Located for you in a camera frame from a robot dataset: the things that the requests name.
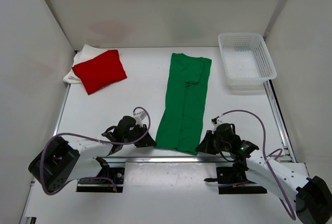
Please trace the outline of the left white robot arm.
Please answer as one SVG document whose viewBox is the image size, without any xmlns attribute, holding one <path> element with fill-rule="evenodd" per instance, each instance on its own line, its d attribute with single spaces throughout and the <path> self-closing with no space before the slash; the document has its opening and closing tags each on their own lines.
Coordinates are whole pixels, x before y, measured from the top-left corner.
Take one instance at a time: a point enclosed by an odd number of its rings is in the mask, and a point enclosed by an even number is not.
<svg viewBox="0 0 332 224">
<path fill-rule="evenodd" d="M 132 115 L 122 117 L 117 125 L 107 128 L 101 134 L 102 138 L 59 133 L 46 143 L 30 163 L 28 171 L 41 184 L 46 195 L 59 193 L 74 180 L 104 183 L 117 192 L 116 176 L 110 175 L 110 166 L 105 159 L 123 146 L 156 146 L 149 134 L 151 124 L 144 124 L 144 119 L 150 119 L 149 113 L 136 107 Z"/>
</svg>

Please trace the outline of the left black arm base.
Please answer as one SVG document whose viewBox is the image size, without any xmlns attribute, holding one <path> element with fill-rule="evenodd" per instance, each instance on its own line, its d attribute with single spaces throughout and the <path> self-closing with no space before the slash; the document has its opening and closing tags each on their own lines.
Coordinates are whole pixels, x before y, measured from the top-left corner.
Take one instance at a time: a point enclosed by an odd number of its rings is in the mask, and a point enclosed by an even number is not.
<svg viewBox="0 0 332 224">
<path fill-rule="evenodd" d="M 95 176 L 86 176 L 77 182 L 76 192 L 122 193 L 125 178 L 123 164 L 110 166 L 103 158 L 93 159 L 100 169 Z"/>
</svg>

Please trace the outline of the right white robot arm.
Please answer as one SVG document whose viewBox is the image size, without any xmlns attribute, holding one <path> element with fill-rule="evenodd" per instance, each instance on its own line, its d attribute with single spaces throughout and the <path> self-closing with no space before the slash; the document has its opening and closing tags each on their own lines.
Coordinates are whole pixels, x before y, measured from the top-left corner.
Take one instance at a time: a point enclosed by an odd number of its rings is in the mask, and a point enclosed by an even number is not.
<svg viewBox="0 0 332 224">
<path fill-rule="evenodd" d="M 219 117 L 211 122 L 214 128 L 206 132 L 196 151 L 221 156 L 228 152 L 232 166 L 217 170 L 217 177 L 206 178 L 205 182 L 216 181 L 225 189 L 258 184 L 283 204 L 289 204 L 290 213 L 302 223 L 327 223 L 331 219 L 331 191 L 323 179 L 287 168 L 257 145 L 242 140 L 234 124 L 223 123 Z"/>
</svg>

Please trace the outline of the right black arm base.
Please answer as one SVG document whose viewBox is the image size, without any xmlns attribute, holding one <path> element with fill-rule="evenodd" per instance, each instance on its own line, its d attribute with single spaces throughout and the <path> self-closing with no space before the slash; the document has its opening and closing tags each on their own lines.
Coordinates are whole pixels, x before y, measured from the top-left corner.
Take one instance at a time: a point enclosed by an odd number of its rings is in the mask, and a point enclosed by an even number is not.
<svg viewBox="0 0 332 224">
<path fill-rule="evenodd" d="M 245 172 L 230 163 L 216 163 L 216 176 L 203 180 L 216 184 L 218 194 L 266 194 L 267 190 L 246 178 Z"/>
</svg>

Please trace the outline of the green t shirt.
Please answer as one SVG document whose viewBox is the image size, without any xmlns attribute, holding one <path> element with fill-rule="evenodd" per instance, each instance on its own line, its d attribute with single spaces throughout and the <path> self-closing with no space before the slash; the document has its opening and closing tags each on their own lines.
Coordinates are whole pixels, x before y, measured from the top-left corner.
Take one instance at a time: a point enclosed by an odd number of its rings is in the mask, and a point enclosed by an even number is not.
<svg viewBox="0 0 332 224">
<path fill-rule="evenodd" d="M 173 53 L 157 148 L 197 155 L 212 60 Z"/>
</svg>

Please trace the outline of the red t shirt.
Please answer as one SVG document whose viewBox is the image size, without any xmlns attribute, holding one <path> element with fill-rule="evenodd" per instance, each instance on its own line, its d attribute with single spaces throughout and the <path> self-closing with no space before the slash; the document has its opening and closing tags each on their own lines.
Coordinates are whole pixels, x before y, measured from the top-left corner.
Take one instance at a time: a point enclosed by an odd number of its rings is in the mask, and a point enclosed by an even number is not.
<svg viewBox="0 0 332 224">
<path fill-rule="evenodd" d="M 127 78 L 118 50 L 107 50 L 72 68 L 88 95 Z"/>
</svg>

